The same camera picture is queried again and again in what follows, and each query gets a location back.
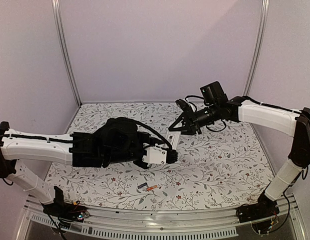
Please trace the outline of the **orange AAA battery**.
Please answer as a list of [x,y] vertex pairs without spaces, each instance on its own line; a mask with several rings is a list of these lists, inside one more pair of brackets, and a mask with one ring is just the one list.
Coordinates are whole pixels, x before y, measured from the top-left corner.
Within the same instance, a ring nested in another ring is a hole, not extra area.
[[151,191],[151,190],[156,189],[156,188],[157,188],[156,185],[151,186],[151,187],[147,187],[147,188],[146,188],[146,191]]

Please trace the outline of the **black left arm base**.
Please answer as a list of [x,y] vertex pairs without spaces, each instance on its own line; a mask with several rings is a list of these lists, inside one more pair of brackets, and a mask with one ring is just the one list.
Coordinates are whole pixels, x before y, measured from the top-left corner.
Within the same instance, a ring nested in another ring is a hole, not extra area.
[[55,196],[50,204],[42,204],[44,213],[57,217],[64,222],[83,222],[90,216],[88,209],[80,205],[80,201],[68,203],[64,201],[63,191],[54,186]]

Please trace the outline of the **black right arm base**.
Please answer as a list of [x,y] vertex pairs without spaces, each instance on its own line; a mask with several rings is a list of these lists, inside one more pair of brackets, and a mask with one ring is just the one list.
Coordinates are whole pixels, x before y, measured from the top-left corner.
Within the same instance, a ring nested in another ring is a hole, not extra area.
[[236,208],[236,216],[240,223],[267,218],[279,213],[276,201],[270,200],[265,191],[257,199],[257,203],[243,204]]

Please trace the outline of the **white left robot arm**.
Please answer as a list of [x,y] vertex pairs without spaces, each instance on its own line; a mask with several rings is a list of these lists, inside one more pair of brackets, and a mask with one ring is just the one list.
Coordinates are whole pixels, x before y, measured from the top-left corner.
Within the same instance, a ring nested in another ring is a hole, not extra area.
[[50,186],[23,160],[57,162],[79,168],[106,168],[133,162],[146,169],[165,164],[164,139],[147,125],[125,117],[111,118],[93,133],[36,135],[18,132],[8,122],[0,124],[0,179],[10,180],[35,196],[58,217],[69,213],[63,191]]

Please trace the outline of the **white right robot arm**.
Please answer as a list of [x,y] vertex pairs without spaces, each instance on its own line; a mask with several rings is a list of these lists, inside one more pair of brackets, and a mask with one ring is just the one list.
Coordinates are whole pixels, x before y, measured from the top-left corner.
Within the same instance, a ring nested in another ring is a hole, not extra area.
[[169,127],[169,131],[184,135],[200,134],[202,127],[223,120],[255,124],[293,138],[286,162],[261,195],[265,199],[253,208],[257,218],[264,218],[272,211],[272,202],[310,165],[310,109],[288,109],[258,102],[248,96],[228,99],[217,81],[201,87],[200,91],[205,108],[193,111],[185,100],[176,100],[183,112]]

